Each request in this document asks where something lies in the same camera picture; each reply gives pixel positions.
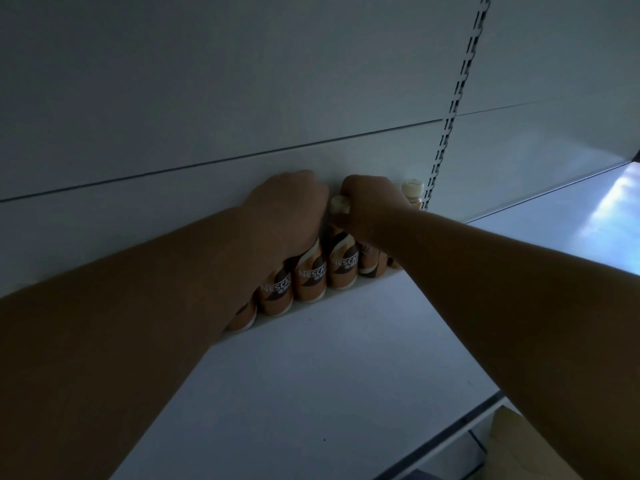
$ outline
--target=product row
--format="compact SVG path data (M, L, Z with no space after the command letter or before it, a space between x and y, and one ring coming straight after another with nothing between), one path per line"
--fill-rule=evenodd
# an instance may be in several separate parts
M424 184L420 180L405 180L402 191L418 209L422 206ZM349 213L347 197L337 195L331 199L332 214ZM289 311L294 297L303 303L315 303L326 291L327 285L336 290L353 286L358 275L379 278L387 266L401 269L397 261L384 252L358 243L352 235L334 225L330 226L325 255L320 238L306 253L288 259L270 273L227 326L227 331L247 330L260 312L277 317Z

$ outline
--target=hand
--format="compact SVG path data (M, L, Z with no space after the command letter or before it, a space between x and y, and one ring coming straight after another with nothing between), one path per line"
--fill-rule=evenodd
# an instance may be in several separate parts
M314 245L329 199L329 188L311 170L281 173L258 185L244 201L258 228L278 243L280 259Z
M415 210L387 177L350 175L342 182L342 195L349 197L348 214L332 215L332 223L356 238L379 248L380 226L398 212Z

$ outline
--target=bottle cap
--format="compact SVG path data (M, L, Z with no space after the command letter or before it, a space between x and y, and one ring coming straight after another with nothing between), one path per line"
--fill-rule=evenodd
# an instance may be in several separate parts
M348 214L351 209L349 198L344 195L336 195L331 199L329 208L332 214Z
M420 180L409 178L402 182L402 193L407 198L422 198L424 184Z

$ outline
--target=forearm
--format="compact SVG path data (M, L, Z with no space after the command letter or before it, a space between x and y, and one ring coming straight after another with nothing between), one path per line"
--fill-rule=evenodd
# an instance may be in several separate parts
M379 247L548 441L585 478L637 476L638 277L432 214L389 219Z
M0 300L0 471L108 478L280 252L229 209Z

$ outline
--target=nescafe bottle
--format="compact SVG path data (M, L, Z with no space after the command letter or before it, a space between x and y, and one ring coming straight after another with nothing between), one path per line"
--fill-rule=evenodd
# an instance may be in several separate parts
M258 308L255 306L253 297L251 297L251 299L237 311L236 316L231 319L226 330L244 331L251 328L251 325L255 322L255 316L257 314Z
M349 199L336 195L331 199L332 214L348 214ZM342 290L354 284L358 277L358 245L351 234L331 226L329 244L329 285Z
M422 199L424 197L424 183L422 183L420 180L416 180L415 178L409 178L402 182L402 193L412 206L414 206L418 210L422 208ZM392 257L389 258L389 267L393 269L402 269L400 263L398 263L398 261L396 261Z
M358 273L368 278L379 278L387 270L388 256L379 249L366 244L360 245Z
M313 303L326 291L326 261L320 247L320 239L306 253L293 260L293 288L296 298Z
M277 317L289 311L293 303L291 273L281 264L272 271L258 288L260 311L268 317Z

